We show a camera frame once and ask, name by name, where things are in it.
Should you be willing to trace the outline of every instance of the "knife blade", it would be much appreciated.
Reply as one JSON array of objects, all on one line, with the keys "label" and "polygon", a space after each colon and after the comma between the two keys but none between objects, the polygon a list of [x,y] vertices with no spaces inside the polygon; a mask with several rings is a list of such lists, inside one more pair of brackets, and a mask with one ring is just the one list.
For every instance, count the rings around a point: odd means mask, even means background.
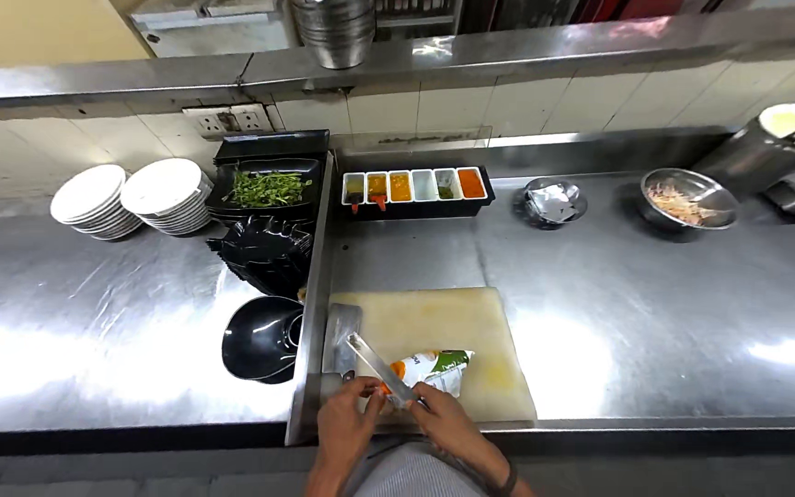
[{"label": "knife blade", "polygon": [[420,397],[415,394],[401,378],[398,378],[397,374],[392,371],[392,368],[385,364],[385,361],[382,361],[381,357],[370,348],[370,345],[368,345],[364,339],[360,338],[358,333],[350,333],[346,336],[346,342],[361,360],[376,371],[382,383],[384,383],[389,390],[392,390],[392,394],[397,397],[402,406],[406,404],[406,401],[415,402],[420,400]]}]

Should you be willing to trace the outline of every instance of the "black condiment tray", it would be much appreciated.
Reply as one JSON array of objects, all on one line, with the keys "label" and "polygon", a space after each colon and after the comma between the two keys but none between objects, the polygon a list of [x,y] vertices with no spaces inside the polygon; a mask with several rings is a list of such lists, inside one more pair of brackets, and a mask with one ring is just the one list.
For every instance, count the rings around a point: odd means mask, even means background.
[{"label": "black condiment tray", "polygon": [[[358,212],[352,213],[350,205],[343,205],[342,198],[339,202],[339,211],[345,220],[351,221],[383,221],[383,220],[425,220],[429,218],[471,218],[477,216],[480,208],[490,205],[495,200],[495,192],[490,183],[490,175],[484,166],[476,166],[480,170],[480,179],[487,191],[487,196],[480,199],[463,199],[434,202],[398,202],[386,203],[385,210],[379,209],[376,204],[358,204]],[[388,171],[405,171],[404,168],[383,169]],[[338,181],[340,195],[342,195],[342,179]]]}]

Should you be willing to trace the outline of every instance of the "floor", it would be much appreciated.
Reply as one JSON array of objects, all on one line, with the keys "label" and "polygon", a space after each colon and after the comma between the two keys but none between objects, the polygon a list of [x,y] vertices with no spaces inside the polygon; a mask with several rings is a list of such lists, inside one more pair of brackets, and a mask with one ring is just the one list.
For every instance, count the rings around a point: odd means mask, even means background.
[{"label": "floor", "polygon": [[[301,495],[314,447],[0,457],[0,497]],[[542,497],[793,496],[795,456],[522,457]]]}]

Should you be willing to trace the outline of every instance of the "steel bowl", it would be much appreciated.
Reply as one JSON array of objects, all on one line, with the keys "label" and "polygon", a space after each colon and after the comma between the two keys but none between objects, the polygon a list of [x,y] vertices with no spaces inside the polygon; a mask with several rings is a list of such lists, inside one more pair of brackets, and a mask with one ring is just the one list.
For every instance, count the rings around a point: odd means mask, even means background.
[{"label": "steel bowl", "polygon": [[[680,220],[658,207],[648,191],[652,186],[670,185],[701,208],[711,209],[712,216],[692,224]],[[738,201],[732,193],[713,179],[686,169],[656,169],[639,182],[639,213],[646,221],[668,231],[724,230],[737,221]]]},{"label": "steel bowl", "polygon": [[535,225],[559,226],[588,211],[588,199],[568,181],[536,178],[523,188],[527,220]]}]

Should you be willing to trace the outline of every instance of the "plastic packet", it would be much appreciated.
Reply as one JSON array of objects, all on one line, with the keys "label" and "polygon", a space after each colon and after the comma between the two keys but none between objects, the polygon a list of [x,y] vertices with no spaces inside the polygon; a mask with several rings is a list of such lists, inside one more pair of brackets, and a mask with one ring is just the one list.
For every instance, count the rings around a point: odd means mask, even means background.
[{"label": "plastic packet", "polygon": [[[458,397],[462,389],[462,374],[474,353],[471,350],[432,350],[413,354],[391,364],[392,371],[410,388],[424,381],[430,386]],[[400,401],[382,384],[389,400],[401,409]]]}]

